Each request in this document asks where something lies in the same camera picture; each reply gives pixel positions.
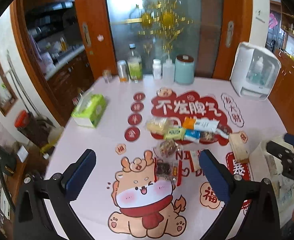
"red circle with chinese character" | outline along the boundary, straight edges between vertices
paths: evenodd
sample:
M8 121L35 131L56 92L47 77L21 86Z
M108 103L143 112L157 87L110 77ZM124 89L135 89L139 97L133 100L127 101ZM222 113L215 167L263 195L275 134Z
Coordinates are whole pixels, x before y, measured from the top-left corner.
M131 105L131 111L133 112L140 112L144 109L144 104L143 103L133 103Z
M125 139L128 142L134 142L136 141L140 136L140 130L137 127L129 127L125 131Z
M128 117L128 124L130 125L138 125L142 121L142 116L140 114L132 114Z
M133 96L135 101L142 101L146 98L146 95L143 92L138 92Z

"white bottle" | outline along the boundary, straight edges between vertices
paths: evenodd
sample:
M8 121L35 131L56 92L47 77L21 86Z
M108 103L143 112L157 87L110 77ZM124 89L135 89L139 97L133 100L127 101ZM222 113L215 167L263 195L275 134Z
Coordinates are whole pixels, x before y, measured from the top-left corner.
M175 81L175 64L170 59L169 54L166 63L163 64L163 81L166 84L173 84Z
M154 79L161 79L162 67L160 59L154 59L154 63L152 65L152 75L154 76Z

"blue snack wrapper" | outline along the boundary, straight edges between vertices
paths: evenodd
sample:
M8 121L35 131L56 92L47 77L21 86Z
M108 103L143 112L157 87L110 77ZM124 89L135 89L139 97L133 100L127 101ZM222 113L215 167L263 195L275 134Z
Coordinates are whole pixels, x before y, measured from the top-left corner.
M185 137L184 137L185 141L199 143L199 139L200 139L200 131L189 130L189 129L186 130Z

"teal canister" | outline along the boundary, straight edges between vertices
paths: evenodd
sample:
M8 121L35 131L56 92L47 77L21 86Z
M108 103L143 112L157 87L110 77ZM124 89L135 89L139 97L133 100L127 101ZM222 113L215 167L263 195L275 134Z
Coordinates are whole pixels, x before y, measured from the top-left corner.
M195 61L188 55L178 55L175 62L175 82L190 85L195 79Z

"red scarf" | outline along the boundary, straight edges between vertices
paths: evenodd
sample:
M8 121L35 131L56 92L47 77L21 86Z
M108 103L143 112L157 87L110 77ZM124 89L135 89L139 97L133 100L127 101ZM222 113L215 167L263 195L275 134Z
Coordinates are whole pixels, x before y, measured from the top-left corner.
M159 213L159 211L167 207L172 200L172 195L169 195L162 200L159 200L147 206L135 208L120 208L120 212L132 218L142 217L142 226L150 230L156 228L159 223L163 221L164 217Z

